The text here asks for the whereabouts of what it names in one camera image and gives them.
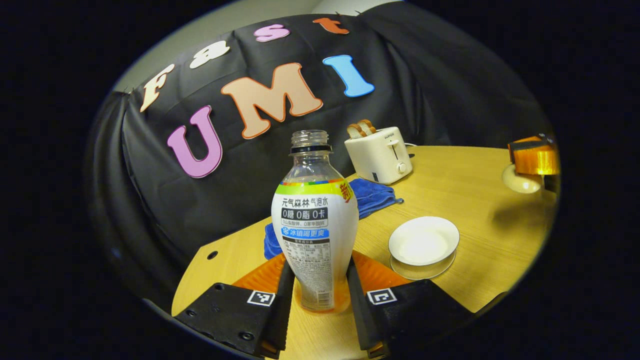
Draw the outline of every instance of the wooden table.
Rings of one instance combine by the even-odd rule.
[[[391,185],[403,204],[360,220],[355,250],[389,266],[391,233],[417,217],[437,216],[460,231],[456,259],[433,282],[471,312],[508,291],[523,276],[543,245],[555,214],[555,194],[516,193],[502,184],[506,149],[409,147],[413,172]],[[173,298],[179,314],[216,282],[231,284],[266,262],[266,218],[200,248]],[[217,250],[218,255],[208,260]],[[339,315],[310,315],[291,304],[286,359],[367,359],[360,350],[351,308]]]

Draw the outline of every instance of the pink letter u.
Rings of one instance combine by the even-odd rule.
[[[220,144],[218,134],[216,134],[216,130],[211,124],[210,113],[211,106],[204,106],[196,111],[189,121],[192,125],[198,127],[204,142],[207,144],[209,153],[204,159],[197,160],[193,156],[189,144],[187,144],[187,139],[184,137],[187,133],[187,127],[184,125],[178,127],[166,141],[167,145],[173,149],[182,169],[191,177],[199,178],[211,174],[220,164],[220,160],[222,160],[222,144]]]

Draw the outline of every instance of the black cloth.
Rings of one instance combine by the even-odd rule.
[[[328,17],[349,30],[338,35],[313,20]],[[272,24],[291,31],[258,42],[253,32]],[[230,51],[197,69],[193,55],[225,40]],[[375,91],[346,97],[340,76],[322,60],[346,54]],[[270,87],[273,70],[299,63],[323,106],[301,117],[271,120],[264,134],[244,139],[236,104],[221,88],[250,77]],[[159,97],[140,112],[145,89],[112,94],[96,119],[87,158],[87,196],[93,221],[110,259],[140,296],[169,310],[171,296],[202,246],[270,215],[273,193],[292,166],[291,135],[324,129],[332,165],[355,171],[344,146],[346,126],[369,119],[377,128],[397,126],[406,142],[421,145],[506,147],[517,138],[548,131],[533,96],[496,55],[454,26],[407,3],[377,6],[358,17],[298,15],[260,22],[185,49],[149,79],[175,68]],[[207,154],[189,123],[205,105],[223,147],[219,167],[196,179],[183,171],[169,135],[186,126],[193,155]],[[265,113],[262,118],[270,119]]]

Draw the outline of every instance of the white bowl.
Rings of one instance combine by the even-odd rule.
[[[401,263],[413,266],[435,264],[458,247],[460,232],[440,217],[420,217],[400,225],[389,238],[389,252]]]

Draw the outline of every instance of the plastic bottle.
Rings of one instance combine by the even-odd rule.
[[[299,286],[294,298],[313,313],[349,307],[346,270],[358,228],[358,203],[349,183],[329,163],[323,130],[293,133],[293,167],[271,205],[273,229]]]

